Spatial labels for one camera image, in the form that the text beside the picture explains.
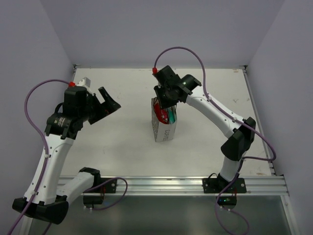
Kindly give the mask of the teal candy packet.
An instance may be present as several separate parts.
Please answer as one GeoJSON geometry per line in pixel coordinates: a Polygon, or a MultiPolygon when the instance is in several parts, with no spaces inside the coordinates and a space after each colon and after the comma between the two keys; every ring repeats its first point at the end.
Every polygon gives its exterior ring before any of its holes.
{"type": "Polygon", "coordinates": [[[176,121],[176,110],[173,108],[168,108],[167,109],[168,113],[168,123],[173,124],[176,121]]]}

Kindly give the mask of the red snack packet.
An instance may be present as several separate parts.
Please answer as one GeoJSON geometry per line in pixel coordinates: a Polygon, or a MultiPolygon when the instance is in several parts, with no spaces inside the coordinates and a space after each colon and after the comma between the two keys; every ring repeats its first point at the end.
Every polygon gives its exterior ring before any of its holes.
{"type": "Polygon", "coordinates": [[[160,108],[159,103],[154,104],[154,113],[159,122],[169,124],[169,117],[166,110],[160,108]]]}

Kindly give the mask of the grey paper coffee bag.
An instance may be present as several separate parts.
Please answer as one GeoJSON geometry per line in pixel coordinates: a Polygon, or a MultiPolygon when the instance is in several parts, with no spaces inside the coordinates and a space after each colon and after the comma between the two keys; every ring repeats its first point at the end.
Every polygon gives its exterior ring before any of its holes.
{"type": "Polygon", "coordinates": [[[155,142],[171,141],[174,138],[176,125],[177,125],[177,115],[175,114],[175,122],[173,124],[165,124],[159,121],[157,114],[155,113],[154,105],[157,99],[151,99],[151,117],[152,117],[152,129],[155,138],[155,142]]]}

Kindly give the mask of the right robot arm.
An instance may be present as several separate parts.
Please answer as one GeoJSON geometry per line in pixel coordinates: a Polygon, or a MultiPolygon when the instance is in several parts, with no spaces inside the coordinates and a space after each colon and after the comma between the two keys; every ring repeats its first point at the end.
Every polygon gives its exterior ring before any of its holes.
{"type": "Polygon", "coordinates": [[[186,103],[212,121],[227,138],[221,146],[224,155],[221,171],[216,179],[208,182],[216,190],[223,189],[235,179],[240,170],[241,159],[254,141],[254,132],[236,121],[241,121],[253,129],[256,127],[256,121],[251,117],[244,119],[235,115],[227,108],[224,109],[225,113],[222,113],[214,106],[217,100],[205,94],[201,82],[190,74],[180,78],[170,66],[161,70],[152,68],[152,73],[158,81],[154,90],[162,109],[175,106],[179,102],[186,103]]]}

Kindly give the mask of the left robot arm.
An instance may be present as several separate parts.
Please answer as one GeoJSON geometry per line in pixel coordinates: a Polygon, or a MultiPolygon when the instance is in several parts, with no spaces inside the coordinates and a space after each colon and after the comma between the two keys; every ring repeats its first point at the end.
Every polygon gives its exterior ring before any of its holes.
{"type": "Polygon", "coordinates": [[[94,124],[121,107],[104,87],[98,90],[103,103],[87,87],[72,86],[65,90],[64,101],[56,106],[46,121],[44,138],[47,145],[31,185],[23,197],[14,200],[13,210],[31,218],[60,224],[70,204],[84,191],[100,183],[99,170],[84,167],[74,179],[57,187],[67,154],[84,122],[94,124]]]}

